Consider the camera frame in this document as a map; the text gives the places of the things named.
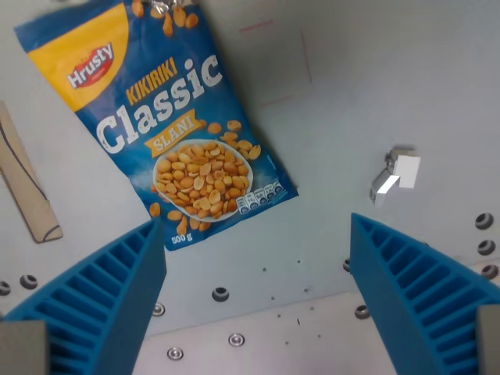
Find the metal screw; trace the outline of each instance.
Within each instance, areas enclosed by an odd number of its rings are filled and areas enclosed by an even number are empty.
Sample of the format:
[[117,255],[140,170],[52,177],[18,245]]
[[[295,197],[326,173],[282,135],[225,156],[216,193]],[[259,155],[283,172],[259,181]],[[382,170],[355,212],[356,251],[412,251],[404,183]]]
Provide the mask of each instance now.
[[157,302],[155,308],[153,309],[153,316],[161,316],[165,313],[165,306]]
[[166,353],[166,356],[173,361],[180,361],[184,357],[184,352],[181,348],[170,348]]
[[229,345],[231,345],[234,348],[239,348],[245,343],[245,336],[242,334],[232,334],[229,336]]

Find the screw hole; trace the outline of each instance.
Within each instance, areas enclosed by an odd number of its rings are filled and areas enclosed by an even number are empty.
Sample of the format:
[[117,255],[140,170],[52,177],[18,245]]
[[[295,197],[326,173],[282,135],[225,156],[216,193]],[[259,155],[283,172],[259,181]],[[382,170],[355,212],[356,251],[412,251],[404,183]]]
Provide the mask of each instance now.
[[495,279],[498,276],[498,267],[494,264],[488,264],[481,270],[481,275],[489,280]]
[[344,271],[351,273],[351,260],[350,260],[350,258],[347,258],[344,261],[344,264],[342,264],[342,268],[344,269]]
[[358,306],[354,311],[354,315],[360,320],[368,319],[371,317],[370,311],[368,310],[366,305]]
[[0,281],[0,295],[6,296],[10,294],[10,285],[5,281]]
[[479,230],[486,230],[493,225],[495,219],[490,213],[481,213],[476,218],[476,228]]
[[212,298],[216,302],[225,302],[229,299],[229,291],[225,287],[216,287],[212,292]]
[[26,288],[28,290],[35,289],[38,286],[38,281],[35,276],[32,275],[23,275],[19,279],[19,282],[21,283],[21,286],[23,288]]
[[496,247],[497,245],[494,241],[485,240],[482,241],[479,246],[477,246],[477,252],[479,252],[483,256],[490,255],[496,249]]

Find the black line marking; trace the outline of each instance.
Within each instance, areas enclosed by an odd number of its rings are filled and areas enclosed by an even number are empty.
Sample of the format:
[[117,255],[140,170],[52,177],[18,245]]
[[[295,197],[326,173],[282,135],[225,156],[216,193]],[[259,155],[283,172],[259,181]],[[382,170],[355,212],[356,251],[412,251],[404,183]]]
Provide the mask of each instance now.
[[40,187],[37,185],[37,183],[34,182],[33,177],[28,173],[28,171],[26,170],[26,168],[24,168],[24,165],[21,163],[21,161],[17,157],[16,153],[14,152],[12,146],[10,145],[9,141],[7,140],[7,136],[5,135],[5,131],[3,130],[2,121],[0,121],[0,132],[2,133],[2,137],[3,137],[3,140],[5,141],[5,144],[7,145],[7,147],[10,150],[10,152],[12,153],[12,155],[14,156],[14,158],[16,159],[16,161],[19,163],[19,165],[21,166],[21,168],[23,168],[24,173],[30,178],[30,180],[33,183],[33,185],[37,187],[38,191],[40,191],[40,194],[44,197],[44,199],[47,200],[47,197],[45,196],[44,192],[40,189]]
[[60,225],[56,225],[56,226],[55,226],[55,227],[53,227],[51,230],[49,230],[49,231],[45,234],[44,239],[43,239],[43,240],[41,240],[41,241],[42,241],[42,242],[47,241],[47,237],[50,235],[50,233],[52,233],[52,232],[53,232],[54,230],[56,230],[57,228],[60,228]]

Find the white surface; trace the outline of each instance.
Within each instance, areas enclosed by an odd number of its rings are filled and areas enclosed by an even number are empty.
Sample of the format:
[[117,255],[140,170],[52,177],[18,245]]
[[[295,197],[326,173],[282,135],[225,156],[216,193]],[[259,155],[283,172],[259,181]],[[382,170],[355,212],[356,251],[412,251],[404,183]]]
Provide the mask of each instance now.
[[[150,337],[134,375],[395,375],[372,319],[354,316],[362,304],[347,293]],[[240,348],[227,342],[234,333]],[[182,360],[167,358],[172,347]]]
[[[500,243],[500,2],[496,0],[203,0],[234,82],[262,139],[300,197],[222,234],[167,254],[148,335],[355,290],[341,264],[349,217],[364,214],[465,264]],[[4,0],[0,97],[5,99],[65,237],[32,242],[0,187],[0,277],[7,313],[95,249],[145,222],[126,177],[22,51],[13,27],[46,1]],[[257,23],[265,26],[248,28]],[[413,145],[415,189],[392,189],[381,209],[370,183],[385,153]],[[230,292],[218,304],[216,287]]]

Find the metal bracket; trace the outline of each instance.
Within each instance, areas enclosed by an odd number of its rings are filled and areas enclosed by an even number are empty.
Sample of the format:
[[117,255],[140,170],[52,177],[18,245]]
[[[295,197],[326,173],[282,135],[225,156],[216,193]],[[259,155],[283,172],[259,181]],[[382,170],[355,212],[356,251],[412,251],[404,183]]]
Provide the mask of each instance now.
[[385,169],[372,182],[370,189],[370,199],[375,207],[384,204],[387,193],[396,183],[400,188],[413,189],[420,167],[420,157],[410,149],[392,149],[385,162]]

